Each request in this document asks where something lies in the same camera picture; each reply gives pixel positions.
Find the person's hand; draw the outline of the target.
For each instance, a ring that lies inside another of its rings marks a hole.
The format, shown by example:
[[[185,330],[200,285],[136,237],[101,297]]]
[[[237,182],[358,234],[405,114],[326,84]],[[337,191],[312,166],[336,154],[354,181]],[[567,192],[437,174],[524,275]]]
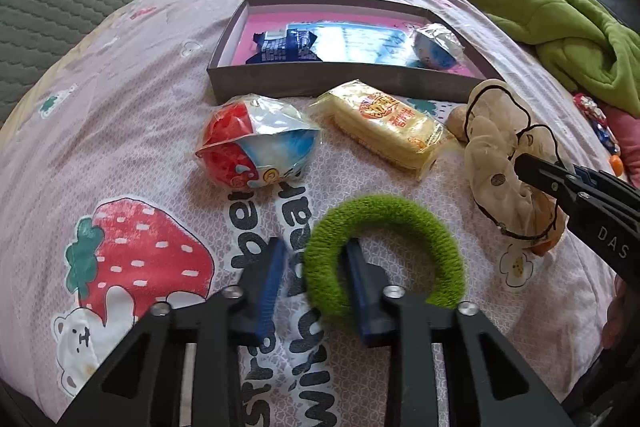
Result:
[[[626,294],[627,284],[620,277],[615,277],[615,297],[608,306],[608,315],[601,332],[603,349],[612,349],[618,337],[622,335],[625,325]]]

